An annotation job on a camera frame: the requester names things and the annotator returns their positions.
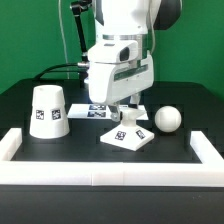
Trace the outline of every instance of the white block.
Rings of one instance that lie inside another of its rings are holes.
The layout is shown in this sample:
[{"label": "white block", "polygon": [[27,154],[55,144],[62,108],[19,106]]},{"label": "white block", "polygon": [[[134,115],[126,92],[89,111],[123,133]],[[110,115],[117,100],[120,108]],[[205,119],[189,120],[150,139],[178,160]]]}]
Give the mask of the white block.
[{"label": "white block", "polygon": [[123,163],[93,163],[92,185],[123,185]]},{"label": "white block", "polygon": [[222,156],[201,131],[192,131],[190,145],[203,164],[224,165]]},{"label": "white block", "polygon": [[125,164],[125,186],[224,187],[224,166],[204,164]]},{"label": "white block", "polygon": [[0,142],[0,161],[10,161],[21,143],[21,128],[11,128]]},{"label": "white block", "polygon": [[0,162],[0,184],[91,186],[92,164],[71,162]]}]

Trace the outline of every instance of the white cup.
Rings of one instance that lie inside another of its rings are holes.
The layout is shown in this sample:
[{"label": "white cup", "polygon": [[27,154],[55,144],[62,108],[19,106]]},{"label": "white cup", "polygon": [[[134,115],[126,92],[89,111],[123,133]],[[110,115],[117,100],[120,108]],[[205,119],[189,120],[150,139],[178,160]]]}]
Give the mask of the white cup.
[{"label": "white cup", "polygon": [[41,85],[33,89],[33,110],[30,134],[52,139],[69,133],[63,89],[56,85]]}]

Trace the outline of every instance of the white square base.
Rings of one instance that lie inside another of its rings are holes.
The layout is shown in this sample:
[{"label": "white square base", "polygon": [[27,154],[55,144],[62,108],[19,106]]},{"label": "white square base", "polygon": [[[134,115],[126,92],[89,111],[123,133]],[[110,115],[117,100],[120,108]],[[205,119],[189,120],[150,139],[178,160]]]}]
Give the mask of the white square base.
[{"label": "white square base", "polygon": [[138,125],[127,127],[122,124],[100,137],[100,141],[118,147],[138,150],[154,138],[154,134]]}]

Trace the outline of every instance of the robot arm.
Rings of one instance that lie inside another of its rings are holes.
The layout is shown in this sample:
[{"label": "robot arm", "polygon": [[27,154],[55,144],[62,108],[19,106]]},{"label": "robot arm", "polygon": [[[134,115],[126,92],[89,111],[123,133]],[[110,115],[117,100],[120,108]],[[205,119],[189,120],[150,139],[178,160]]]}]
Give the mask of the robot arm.
[{"label": "robot arm", "polygon": [[[160,14],[164,8],[167,21]],[[157,29],[171,26],[180,15],[181,1],[95,0],[93,9],[97,43],[88,51],[90,99],[96,104],[117,107],[120,100],[152,86],[148,30],[153,24]]]}]

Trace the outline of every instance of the black cable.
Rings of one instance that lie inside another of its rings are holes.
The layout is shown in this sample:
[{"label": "black cable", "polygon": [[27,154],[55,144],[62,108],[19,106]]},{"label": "black cable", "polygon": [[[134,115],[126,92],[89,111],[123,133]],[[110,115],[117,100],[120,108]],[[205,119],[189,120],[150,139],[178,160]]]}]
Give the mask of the black cable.
[{"label": "black cable", "polygon": [[80,72],[83,72],[82,70],[55,70],[55,71],[48,71],[46,72],[45,74],[47,73],[60,73],[60,72],[77,72],[77,73],[80,73]]},{"label": "black cable", "polygon": [[68,64],[61,64],[61,65],[54,65],[52,67],[49,67],[49,68],[45,69],[44,71],[42,71],[38,75],[36,75],[34,77],[34,79],[39,80],[45,73],[48,73],[48,72],[50,72],[54,69],[57,69],[57,68],[66,68],[66,67],[74,67],[74,66],[78,66],[78,64],[77,63],[68,63]]},{"label": "black cable", "polygon": [[78,34],[79,34],[80,47],[82,51],[82,60],[88,61],[86,42],[85,42],[85,37],[84,37],[84,32],[83,32],[80,16],[75,16],[75,21],[76,21]]}]

